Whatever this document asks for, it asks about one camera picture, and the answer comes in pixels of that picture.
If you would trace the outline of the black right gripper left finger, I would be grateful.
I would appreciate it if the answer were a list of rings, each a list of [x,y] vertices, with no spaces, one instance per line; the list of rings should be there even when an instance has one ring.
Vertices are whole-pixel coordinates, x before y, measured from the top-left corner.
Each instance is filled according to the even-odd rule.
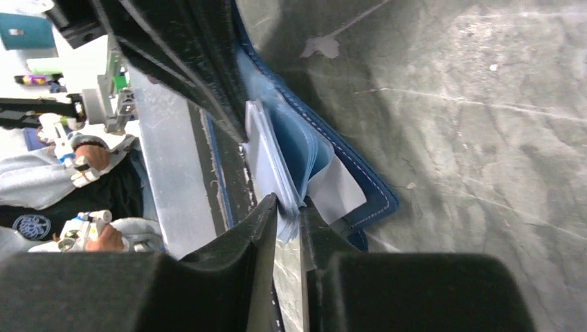
[[[273,331],[277,199],[177,260],[21,253],[1,265],[2,331]]]

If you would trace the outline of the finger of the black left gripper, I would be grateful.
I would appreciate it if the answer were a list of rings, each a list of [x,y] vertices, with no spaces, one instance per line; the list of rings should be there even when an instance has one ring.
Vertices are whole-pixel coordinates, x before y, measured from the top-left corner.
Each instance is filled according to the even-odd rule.
[[[77,48],[108,35],[130,64],[246,142],[232,1],[55,1],[46,16]]]

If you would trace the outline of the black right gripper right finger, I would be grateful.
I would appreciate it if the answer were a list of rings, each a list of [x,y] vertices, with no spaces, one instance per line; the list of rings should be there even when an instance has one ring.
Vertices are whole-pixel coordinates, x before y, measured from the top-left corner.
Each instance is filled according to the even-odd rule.
[[[366,253],[313,207],[300,213],[306,331],[533,331],[507,267],[488,255]]]

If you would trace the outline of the blue leather card holder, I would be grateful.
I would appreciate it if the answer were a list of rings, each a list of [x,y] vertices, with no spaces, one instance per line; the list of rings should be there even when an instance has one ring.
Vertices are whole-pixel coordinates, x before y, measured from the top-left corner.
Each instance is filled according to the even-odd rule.
[[[298,236],[309,180],[336,156],[357,181],[366,203],[329,225],[361,251],[368,250],[365,228],[399,207],[390,186],[341,135],[308,107],[257,54],[240,12],[233,8],[237,65],[246,91],[244,144],[259,193],[279,200],[277,238]]]

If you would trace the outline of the white credit card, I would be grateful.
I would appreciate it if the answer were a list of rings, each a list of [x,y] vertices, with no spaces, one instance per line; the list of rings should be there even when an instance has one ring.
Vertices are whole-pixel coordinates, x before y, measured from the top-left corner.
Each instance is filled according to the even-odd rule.
[[[336,154],[309,180],[307,196],[328,225],[367,201],[363,190]]]

